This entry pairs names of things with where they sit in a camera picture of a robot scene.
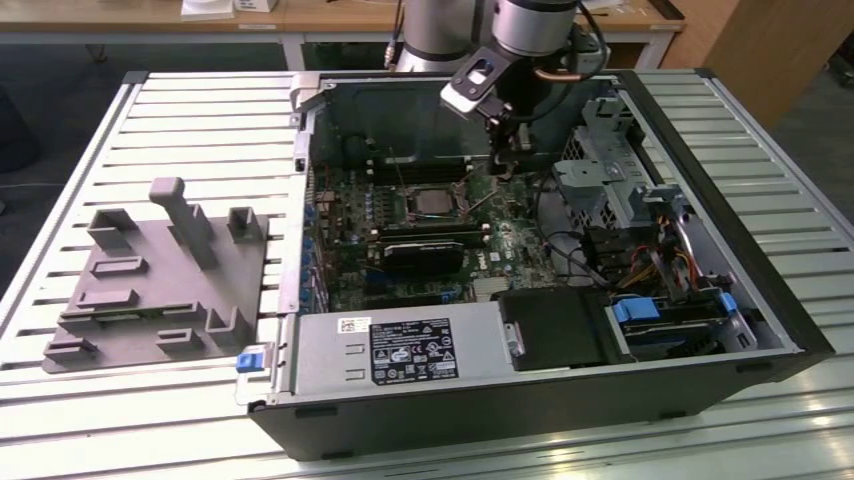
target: blue tab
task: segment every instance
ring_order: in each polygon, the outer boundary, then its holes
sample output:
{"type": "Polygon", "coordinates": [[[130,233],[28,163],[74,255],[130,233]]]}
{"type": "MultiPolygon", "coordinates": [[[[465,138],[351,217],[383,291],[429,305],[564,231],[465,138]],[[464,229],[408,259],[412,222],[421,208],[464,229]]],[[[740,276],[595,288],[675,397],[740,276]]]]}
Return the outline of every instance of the blue tab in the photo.
{"type": "Polygon", "coordinates": [[[630,320],[652,320],[660,317],[655,301],[650,297],[626,298],[616,302],[614,306],[616,321],[619,323],[630,320]]]}
{"type": "Polygon", "coordinates": [[[264,371],[264,354],[263,353],[241,353],[237,355],[237,373],[263,372],[264,371]]]}
{"type": "Polygon", "coordinates": [[[616,317],[616,323],[628,321],[628,311],[619,303],[614,305],[614,316],[616,317]]]}
{"type": "Polygon", "coordinates": [[[738,310],[738,304],[735,303],[735,299],[730,293],[723,292],[720,294],[720,303],[723,303],[723,308],[726,308],[728,314],[735,313],[738,310]]]}

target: warning label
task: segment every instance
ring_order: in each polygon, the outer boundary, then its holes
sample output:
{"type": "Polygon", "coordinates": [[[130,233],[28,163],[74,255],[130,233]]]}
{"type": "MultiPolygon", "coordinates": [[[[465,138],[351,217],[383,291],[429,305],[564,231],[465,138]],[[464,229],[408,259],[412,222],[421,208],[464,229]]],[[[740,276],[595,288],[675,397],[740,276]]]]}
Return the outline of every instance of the warning label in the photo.
{"type": "Polygon", "coordinates": [[[372,324],[371,372],[376,385],[457,378],[451,321],[372,324]]]}

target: rectangular slot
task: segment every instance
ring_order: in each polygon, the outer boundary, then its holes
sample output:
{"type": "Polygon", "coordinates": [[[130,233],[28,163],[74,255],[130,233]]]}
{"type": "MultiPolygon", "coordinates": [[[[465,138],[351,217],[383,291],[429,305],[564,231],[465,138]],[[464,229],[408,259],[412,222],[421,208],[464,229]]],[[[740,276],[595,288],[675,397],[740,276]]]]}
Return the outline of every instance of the rectangular slot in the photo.
{"type": "Polygon", "coordinates": [[[146,269],[148,263],[142,257],[121,257],[96,261],[89,271],[96,277],[105,277],[142,273],[146,269]]]}
{"type": "Polygon", "coordinates": [[[138,302],[138,295],[133,289],[110,290],[106,292],[82,292],[76,304],[78,308],[129,307],[138,302]]]}

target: gray carpet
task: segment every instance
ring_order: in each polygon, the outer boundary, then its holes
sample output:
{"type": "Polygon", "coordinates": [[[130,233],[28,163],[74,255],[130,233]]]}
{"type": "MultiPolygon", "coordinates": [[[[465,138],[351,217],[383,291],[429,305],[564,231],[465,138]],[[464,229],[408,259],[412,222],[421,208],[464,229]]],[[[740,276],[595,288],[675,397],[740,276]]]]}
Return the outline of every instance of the gray carpet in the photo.
{"type": "Polygon", "coordinates": [[[26,255],[125,72],[281,70],[277,45],[121,45],[92,62],[82,46],[0,46],[0,85],[37,137],[33,165],[0,173],[0,295],[26,255]],[[42,186],[4,188],[20,184],[42,186]]]}
{"type": "MultiPolygon", "coordinates": [[[[42,147],[37,163],[0,174],[0,200],[6,203],[0,215],[0,294],[38,233],[124,73],[284,68],[276,45],[110,46],[106,55],[108,61],[96,64],[81,46],[0,46],[0,85],[42,147]],[[30,183],[45,185],[2,188],[30,183]]],[[[854,219],[854,196],[847,194],[854,184],[852,119],[854,91],[838,87],[822,73],[774,131],[776,140],[850,219],[854,219]]]]}
{"type": "Polygon", "coordinates": [[[854,222],[854,88],[822,72],[772,132],[830,201],[854,222]]]}

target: barcode sticker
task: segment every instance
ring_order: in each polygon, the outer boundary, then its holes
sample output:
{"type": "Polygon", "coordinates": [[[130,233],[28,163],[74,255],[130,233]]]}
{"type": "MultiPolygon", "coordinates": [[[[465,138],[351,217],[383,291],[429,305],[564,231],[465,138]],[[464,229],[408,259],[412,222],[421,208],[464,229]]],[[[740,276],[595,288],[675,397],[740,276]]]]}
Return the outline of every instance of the barcode sticker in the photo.
{"type": "Polygon", "coordinates": [[[337,333],[367,333],[371,317],[348,317],[337,319],[337,333]]]}

